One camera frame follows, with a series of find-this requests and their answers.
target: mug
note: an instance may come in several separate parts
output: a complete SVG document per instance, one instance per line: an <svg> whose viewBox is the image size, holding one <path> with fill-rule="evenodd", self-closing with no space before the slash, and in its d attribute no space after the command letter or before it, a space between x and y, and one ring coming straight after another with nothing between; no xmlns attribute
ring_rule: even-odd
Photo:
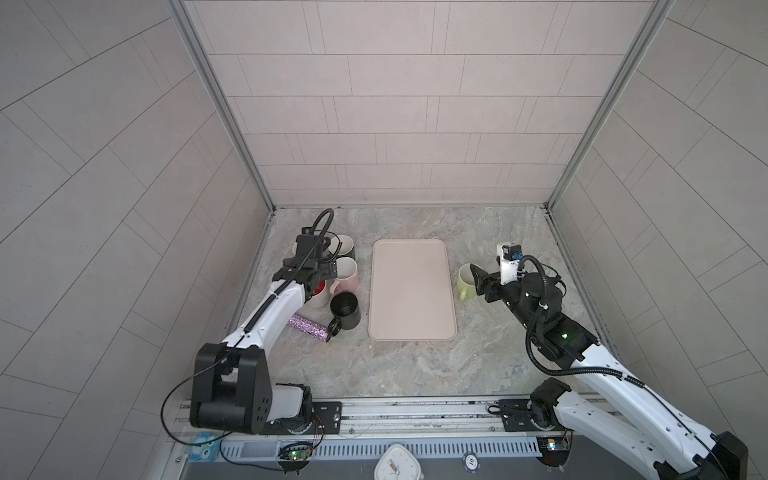
<svg viewBox="0 0 768 480"><path fill-rule="evenodd" d="M465 263L458 269L456 275L456 288L458 289L458 299L466 300L473 296L477 296L477 290L475 289L475 278L472 276L472 271L469 269L471 263Z"/></svg>
<svg viewBox="0 0 768 480"><path fill-rule="evenodd" d="M336 279L331 284L331 295L336 295L337 292L354 292L358 282L357 262L349 257L337 259Z"/></svg>
<svg viewBox="0 0 768 480"><path fill-rule="evenodd" d="M321 306L324 306L331 298L330 290L330 282L323 280L313 292L312 297L306 301L306 305L312 308L320 308Z"/></svg>
<svg viewBox="0 0 768 480"><path fill-rule="evenodd" d="M333 255L333 252L336 251L336 248L339 246L339 242L341 241L341 250L339 250L339 258L341 257L349 257L353 260L356 260L355 257L355 241L352 240L352 237L349 235L334 235L331 237L331 244L328 246L328 250L326 252Z"/></svg>
<svg viewBox="0 0 768 480"><path fill-rule="evenodd" d="M336 336L339 329L351 330L360 323L360 308L357 297L352 292L341 292L331 299L333 320L328 324L328 331Z"/></svg>

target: gray wall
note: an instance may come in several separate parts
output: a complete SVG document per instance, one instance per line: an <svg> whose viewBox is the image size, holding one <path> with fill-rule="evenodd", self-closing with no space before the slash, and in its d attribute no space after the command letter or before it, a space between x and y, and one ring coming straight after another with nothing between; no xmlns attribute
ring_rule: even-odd
<svg viewBox="0 0 768 480"><path fill-rule="evenodd" d="M0 478L138 478L261 204L161 0L0 2Z"/></svg>
<svg viewBox="0 0 768 480"><path fill-rule="evenodd" d="M185 5L276 204L541 204L650 2Z"/></svg>
<svg viewBox="0 0 768 480"><path fill-rule="evenodd" d="M554 217L621 358L768 478L768 4L679 0Z"/></svg>

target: clock face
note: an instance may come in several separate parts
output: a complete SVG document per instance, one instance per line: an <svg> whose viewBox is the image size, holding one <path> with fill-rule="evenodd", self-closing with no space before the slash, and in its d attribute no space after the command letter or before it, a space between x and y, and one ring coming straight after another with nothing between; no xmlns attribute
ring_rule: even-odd
<svg viewBox="0 0 768 480"><path fill-rule="evenodd" d="M404 446L392 445L379 460L374 471L376 480L419 480L422 467Z"/></svg>

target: purple glitter cylinder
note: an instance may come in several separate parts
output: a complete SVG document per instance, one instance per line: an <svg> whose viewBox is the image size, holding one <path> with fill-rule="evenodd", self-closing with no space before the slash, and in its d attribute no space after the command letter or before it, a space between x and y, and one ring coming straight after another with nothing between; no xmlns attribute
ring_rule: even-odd
<svg viewBox="0 0 768 480"><path fill-rule="evenodd" d="M331 334L328 329L319 323L315 323L308 318L304 318L301 315L294 315L288 320L288 325L297 330L301 330L307 335L311 335L317 339L321 339L323 342L327 342L331 339Z"/></svg>

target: pink mug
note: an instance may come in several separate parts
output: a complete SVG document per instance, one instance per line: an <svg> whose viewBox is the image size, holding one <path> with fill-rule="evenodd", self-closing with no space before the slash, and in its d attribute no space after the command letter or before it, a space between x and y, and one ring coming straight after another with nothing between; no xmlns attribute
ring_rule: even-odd
<svg viewBox="0 0 768 480"><path fill-rule="evenodd" d="M354 292L358 283L357 262L349 257L336 259L336 279L331 284L331 295L338 292Z"/></svg>

